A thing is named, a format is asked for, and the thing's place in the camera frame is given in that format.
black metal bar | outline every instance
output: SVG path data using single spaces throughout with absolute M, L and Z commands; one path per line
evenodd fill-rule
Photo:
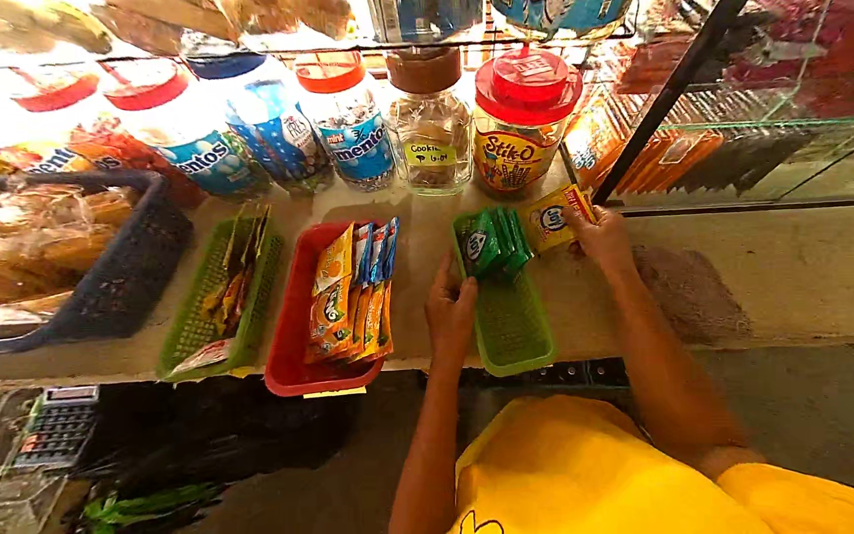
M 757 200 L 745 204 L 707 204 L 700 206 L 635 206 L 615 209 L 625 217 L 661 217 L 668 215 L 702 215 L 710 213 L 740 213 L 845 206 L 854 206 L 854 197 L 823 200 L 793 200 L 791 202 Z
M 647 114 L 641 119 L 635 132 L 631 134 L 631 139 L 624 145 L 622 155 L 618 157 L 618 161 L 612 166 L 608 172 L 608 176 L 601 182 L 598 190 L 592 195 L 592 201 L 596 204 L 605 204 L 608 197 L 611 196 L 615 187 L 618 185 L 624 173 L 628 171 L 631 164 L 634 164 L 638 154 L 644 149 L 648 139 L 654 135 L 655 130 L 667 114 L 671 111 L 675 102 L 683 94 L 691 80 L 694 79 L 697 69 L 703 65 L 704 61 L 717 48 L 720 40 L 723 39 L 724 33 L 727 32 L 729 25 L 734 21 L 737 14 L 743 8 L 747 0 L 720 0 L 711 15 L 707 17 L 704 26 L 691 43 L 691 46 L 684 53 L 684 57 L 678 63 L 678 66 L 668 77 L 664 83 L 664 88 L 658 93 L 654 103 L 648 108 Z

stik-o jar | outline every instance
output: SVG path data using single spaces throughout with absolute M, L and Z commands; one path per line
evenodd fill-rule
M 473 163 L 488 192 L 528 195 L 549 170 L 581 94 L 581 74 L 545 50 L 511 50 L 480 67 Z

blue candy packet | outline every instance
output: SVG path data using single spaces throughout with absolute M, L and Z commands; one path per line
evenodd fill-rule
M 366 271 L 367 282 L 376 284 L 384 280 L 384 258 L 386 256 L 387 224 L 371 235 L 371 268 Z
M 397 250 L 397 231 L 400 230 L 400 219 L 394 217 L 387 223 L 387 241 L 384 244 L 384 279 L 394 275 L 394 256 Z
M 373 233 L 374 224 L 372 222 L 355 229 L 352 286 L 367 285 L 368 273 L 371 271 L 371 235 Z

red plastic basket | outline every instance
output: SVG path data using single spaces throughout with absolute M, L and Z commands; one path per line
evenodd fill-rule
M 370 384 L 384 366 L 383 358 L 350 365 L 338 361 L 304 363 L 318 257 L 347 227 L 348 222 L 318 224 L 302 232 L 295 243 L 295 259 L 266 362 L 266 387 L 276 395 L 291 397 L 360 388 Z

person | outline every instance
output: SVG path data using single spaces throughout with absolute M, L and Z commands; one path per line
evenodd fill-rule
M 854 533 L 854 489 L 770 465 L 641 282 L 621 215 L 566 210 L 614 295 L 641 423 L 596 400 L 512 401 L 456 461 L 457 381 L 477 284 L 440 263 L 433 361 L 389 534 Z

